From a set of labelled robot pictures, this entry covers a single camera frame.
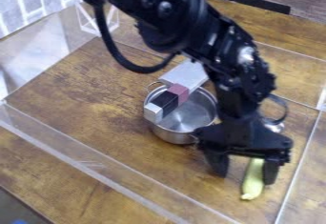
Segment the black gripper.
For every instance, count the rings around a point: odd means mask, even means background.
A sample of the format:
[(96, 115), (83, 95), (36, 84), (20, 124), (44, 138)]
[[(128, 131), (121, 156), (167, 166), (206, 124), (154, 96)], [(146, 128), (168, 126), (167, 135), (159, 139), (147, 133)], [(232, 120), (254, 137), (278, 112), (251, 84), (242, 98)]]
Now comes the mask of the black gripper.
[(275, 183), (279, 164), (290, 162), (292, 141), (264, 127), (256, 113), (242, 118), (226, 116), (219, 124), (196, 128), (192, 135), (199, 139), (204, 159), (219, 177), (226, 177), (228, 173), (228, 155), (239, 155), (266, 159), (263, 184)]

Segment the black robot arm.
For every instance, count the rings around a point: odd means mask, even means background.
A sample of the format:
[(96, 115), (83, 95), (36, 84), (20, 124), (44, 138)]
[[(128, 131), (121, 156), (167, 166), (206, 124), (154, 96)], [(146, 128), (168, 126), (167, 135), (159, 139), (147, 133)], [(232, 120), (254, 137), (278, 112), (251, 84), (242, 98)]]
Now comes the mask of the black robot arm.
[[(129, 71), (160, 71), (176, 55), (203, 64), (216, 91), (220, 122), (192, 132), (212, 171), (228, 173), (230, 156), (262, 160), (262, 180), (275, 183), (279, 168), (290, 162), (292, 140), (266, 127), (260, 102), (276, 96), (276, 76), (258, 53), (254, 37), (206, 0), (83, 0), (93, 7), (107, 50)], [(112, 4), (136, 21), (147, 46), (167, 55), (150, 67), (131, 63), (113, 43), (104, 24), (104, 5)]]

